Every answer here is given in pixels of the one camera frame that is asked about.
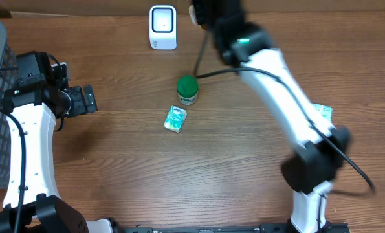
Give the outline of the green lidded jar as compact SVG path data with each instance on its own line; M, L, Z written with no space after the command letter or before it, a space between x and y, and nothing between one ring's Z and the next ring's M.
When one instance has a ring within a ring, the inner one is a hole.
M199 86L193 76L182 76L176 86L179 102L184 105L192 105L198 99Z

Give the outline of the teal white small packet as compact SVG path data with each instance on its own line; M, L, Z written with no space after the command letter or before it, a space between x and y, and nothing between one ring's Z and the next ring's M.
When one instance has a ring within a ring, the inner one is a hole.
M179 133L187 117L187 111L177 106L171 106L164 121L164 129Z

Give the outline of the teal white tissue pack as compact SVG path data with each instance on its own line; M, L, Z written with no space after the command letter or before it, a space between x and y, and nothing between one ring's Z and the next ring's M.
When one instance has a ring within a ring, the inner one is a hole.
M333 109L326 105L313 104L314 108L329 122L332 122Z

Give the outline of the brown white snack pouch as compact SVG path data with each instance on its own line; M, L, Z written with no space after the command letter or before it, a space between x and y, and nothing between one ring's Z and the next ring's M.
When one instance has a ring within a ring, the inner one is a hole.
M196 13L195 13L195 7L193 5L189 6L188 12L189 12L189 15L190 15L192 23L194 25L199 26L199 23L198 23L198 20L197 20L197 16L196 16Z

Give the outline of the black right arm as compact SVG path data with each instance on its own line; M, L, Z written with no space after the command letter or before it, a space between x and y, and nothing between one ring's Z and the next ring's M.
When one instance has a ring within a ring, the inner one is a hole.
M293 150L281 173L293 190L292 214L282 232L349 232L345 223L325 218L327 196L350 133L337 129L312 105L293 78L272 36L246 19L240 1L193 0L190 15L212 33L225 65L261 98Z

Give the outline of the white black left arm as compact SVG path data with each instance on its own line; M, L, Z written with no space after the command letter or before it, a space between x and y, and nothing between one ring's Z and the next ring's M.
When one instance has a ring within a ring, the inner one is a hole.
M63 201L54 177L56 121L96 111L91 86L69 87L66 63L21 65L0 112L10 130L10 177L0 232L118 232L110 218L87 221Z

